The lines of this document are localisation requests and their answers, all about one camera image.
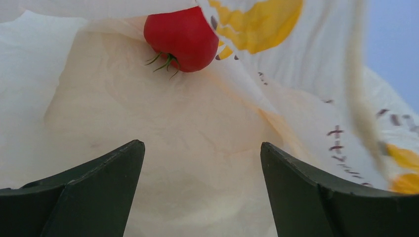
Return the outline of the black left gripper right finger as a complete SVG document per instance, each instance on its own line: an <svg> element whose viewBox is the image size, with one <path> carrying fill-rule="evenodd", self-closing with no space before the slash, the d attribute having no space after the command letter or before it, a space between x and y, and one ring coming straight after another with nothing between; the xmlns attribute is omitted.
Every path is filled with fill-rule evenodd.
<svg viewBox="0 0 419 237"><path fill-rule="evenodd" d="M419 197L362 186L261 145L261 166L280 237L416 237Z"/></svg>

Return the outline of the red fake tomato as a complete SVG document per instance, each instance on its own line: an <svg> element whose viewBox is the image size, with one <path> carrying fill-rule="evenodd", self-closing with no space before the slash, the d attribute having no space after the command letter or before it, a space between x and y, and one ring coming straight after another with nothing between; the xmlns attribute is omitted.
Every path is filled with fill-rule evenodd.
<svg viewBox="0 0 419 237"><path fill-rule="evenodd" d="M166 59L156 71L169 66L177 72L200 71L215 59L219 45L218 36L198 6L147 16L143 34L157 54L147 65L159 58Z"/></svg>

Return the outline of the orange plastic bag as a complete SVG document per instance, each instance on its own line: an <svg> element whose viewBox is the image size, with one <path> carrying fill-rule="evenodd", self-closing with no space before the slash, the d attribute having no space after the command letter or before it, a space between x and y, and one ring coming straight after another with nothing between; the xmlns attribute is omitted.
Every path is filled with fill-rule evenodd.
<svg viewBox="0 0 419 237"><path fill-rule="evenodd" d="M124 237L279 237L268 142L341 179L419 196L419 117L363 63L364 0L3 0L0 186L145 145ZM200 7L219 39L177 72L147 16Z"/></svg>

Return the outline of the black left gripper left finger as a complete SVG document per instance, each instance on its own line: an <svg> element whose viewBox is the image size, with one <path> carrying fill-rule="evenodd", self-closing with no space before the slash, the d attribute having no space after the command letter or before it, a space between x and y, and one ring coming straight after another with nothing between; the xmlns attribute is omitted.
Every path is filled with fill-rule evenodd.
<svg viewBox="0 0 419 237"><path fill-rule="evenodd" d="M144 143L133 140L19 189L1 189L1 236L123 236L144 155Z"/></svg>

